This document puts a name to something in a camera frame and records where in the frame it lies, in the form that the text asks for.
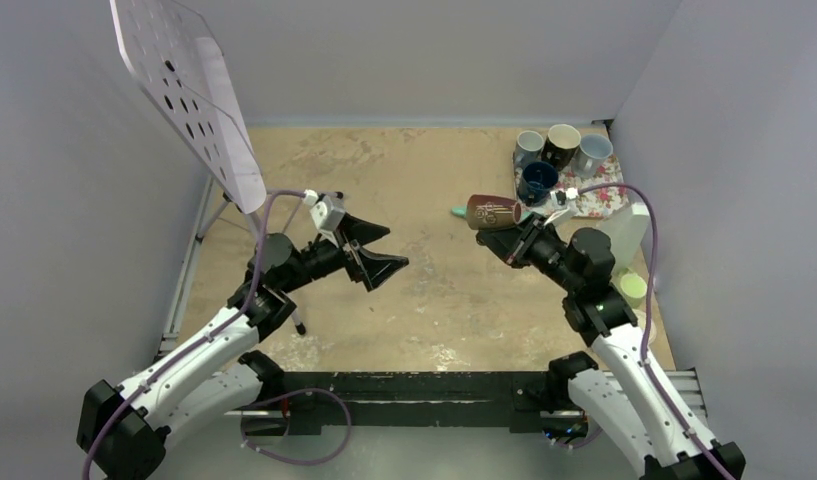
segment white mug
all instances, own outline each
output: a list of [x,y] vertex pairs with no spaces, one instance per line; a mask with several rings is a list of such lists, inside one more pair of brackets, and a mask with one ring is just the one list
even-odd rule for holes
[[573,158],[573,173],[581,178],[591,178],[613,153],[614,145],[608,138],[598,133],[583,135],[579,151]]
[[543,149],[543,135],[534,130],[525,130],[517,135],[517,145],[514,147],[514,167],[525,168],[530,163],[540,160]]

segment dark blue mug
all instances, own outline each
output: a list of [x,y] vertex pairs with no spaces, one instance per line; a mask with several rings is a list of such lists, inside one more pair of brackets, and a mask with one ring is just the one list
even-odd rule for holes
[[517,197],[531,207],[546,199],[549,191],[558,183],[558,172],[546,162],[526,165],[517,184]]

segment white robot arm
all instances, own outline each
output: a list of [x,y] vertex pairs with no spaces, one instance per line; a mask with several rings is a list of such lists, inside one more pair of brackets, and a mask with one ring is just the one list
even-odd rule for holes
[[[272,393],[271,377],[283,372],[265,355],[248,351],[296,308],[288,293],[341,269],[372,291],[408,265],[405,257],[364,248],[390,229],[346,213],[342,195],[306,196],[317,239],[300,251],[285,235],[270,234],[255,252],[260,262],[249,261],[243,284],[202,330],[116,387],[102,380],[86,392],[77,442],[106,474],[146,478],[182,438]],[[215,374],[238,356],[238,365]]]
[[721,445],[656,359],[642,356],[647,344],[637,317],[611,284],[614,239],[582,228],[565,243],[555,231],[554,212],[546,212],[549,217],[537,212],[513,227],[479,231],[476,241],[512,268],[533,266],[568,292],[562,306],[569,325],[614,373],[625,395],[617,395],[597,363],[578,352],[550,362],[540,396],[559,410],[577,406],[586,411],[642,479],[730,478],[717,467],[740,478],[745,461],[738,447]]

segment brown mug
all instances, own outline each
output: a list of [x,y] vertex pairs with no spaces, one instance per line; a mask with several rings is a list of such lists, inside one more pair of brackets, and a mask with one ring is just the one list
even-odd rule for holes
[[516,225],[523,207],[513,198],[473,195],[467,201],[467,226],[473,230],[495,230]]

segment beige table surface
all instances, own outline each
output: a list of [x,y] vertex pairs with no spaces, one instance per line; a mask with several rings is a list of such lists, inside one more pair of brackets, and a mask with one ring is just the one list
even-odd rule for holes
[[[550,360],[583,350],[564,318],[561,288],[534,269],[506,267],[449,214],[473,193],[511,196],[506,159],[519,130],[250,130],[268,187],[346,192],[351,214],[392,230],[369,248],[411,261],[372,293],[343,272],[294,292],[308,334],[300,337],[288,321],[258,348],[288,371],[543,370]],[[284,225],[294,202],[276,202],[272,231]],[[223,219],[204,240],[183,338],[225,304],[252,255],[248,231],[228,223],[245,225],[241,215],[229,208]],[[559,231],[566,239],[595,223],[574,219]],[[305,211],[288,232],[299,248],[316,233]],[[634,269],[646,276],[640,253]],[[673,369],[654,310],[653,351]]]

